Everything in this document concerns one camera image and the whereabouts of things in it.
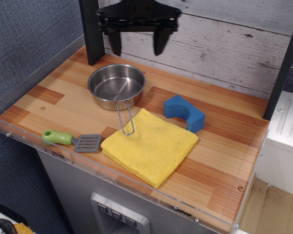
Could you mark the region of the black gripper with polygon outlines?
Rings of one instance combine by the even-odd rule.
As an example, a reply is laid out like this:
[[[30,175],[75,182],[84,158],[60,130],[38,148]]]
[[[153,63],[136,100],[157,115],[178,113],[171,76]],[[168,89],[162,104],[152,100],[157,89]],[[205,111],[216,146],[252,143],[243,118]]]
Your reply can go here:
[[[160,55],[178,28],[181,10],[155,0],[122,0],[99,8],[99,29],[109,33],[112,52],[121,55],[121,32],[154,32],[154,54]]]

